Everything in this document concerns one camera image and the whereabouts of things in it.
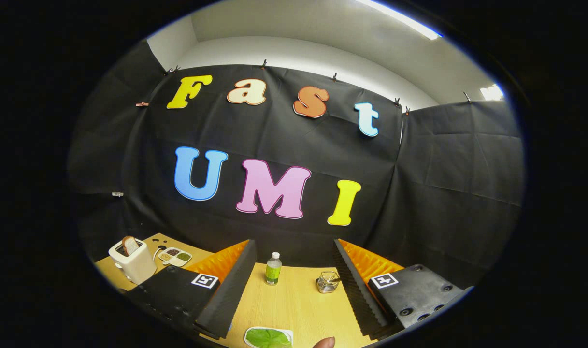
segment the pink letter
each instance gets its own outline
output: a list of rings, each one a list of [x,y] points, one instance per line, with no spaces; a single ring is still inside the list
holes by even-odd
[[[265,214],[270,213],[276,202],[283,197],[281,206],[274,211],[276,215],[281,218],[302,218],[300,210],[302,191],[307,179],[311,178],[311,170],[303,167],[290,167],[275,185],[265,161],[244,160],[243,167],[247,170],[247,182],[244,185],[243,200],[236,204],[236,209],[241,212],[257,212],[255,204],[257,192]]]

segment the wire basket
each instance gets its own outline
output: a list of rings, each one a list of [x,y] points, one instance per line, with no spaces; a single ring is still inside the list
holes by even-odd
[[[324,271],[321,276],[316,279],[317,290],[320,293],[328,293],[336,290],[336,287],[341,282],[341,278],[336,272]]]

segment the green label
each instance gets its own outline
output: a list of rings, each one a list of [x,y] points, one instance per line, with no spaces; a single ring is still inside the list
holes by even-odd
[[[281,267],[272,268],[266,265],[266,278],[271,281],[279,279],[279,273],[281,273]]]

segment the blue letter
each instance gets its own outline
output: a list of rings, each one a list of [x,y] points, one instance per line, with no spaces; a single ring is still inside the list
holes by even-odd
[[[354,108],[358,110],[358,128],[362,134],[366,136],[374,137],[377,136],[377,128],[371,125],[371,117],[378,118],[380,115],[376,110],[373,110],[371,103],[358,103],[354,104]]]
[[[174,174],[176,190],[189,200],[207,201],[212,198],[218,189],[221,165],[224,161],[227,161],[227,154],[217,150],[206,151],[208,175],[206,175],[206,184],[202,188],[194,187],[190,183],[190,174],[193,172],[193,160],[199,156],[199,151],[196,148],[181,146],[176,149],[176,156],[176,172]]]

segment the white wall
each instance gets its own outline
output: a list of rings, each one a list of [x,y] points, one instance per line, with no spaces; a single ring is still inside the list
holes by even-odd
[[[338,80],[371,90],[391,101],[400,98],[400,104],[411,110],[438,105],[406,79],[368,59],[324,44],[291,38],[229,37],[199,42],[174,65],[183,69],[221,64],[261,65],[264,59],[268,66],[328,77],[337,73]]]
[[[148,45],[154,57],[165,70],[176,68],[176,63],[188,50],[197,44],[191,15],[161,28],[148,37]]]

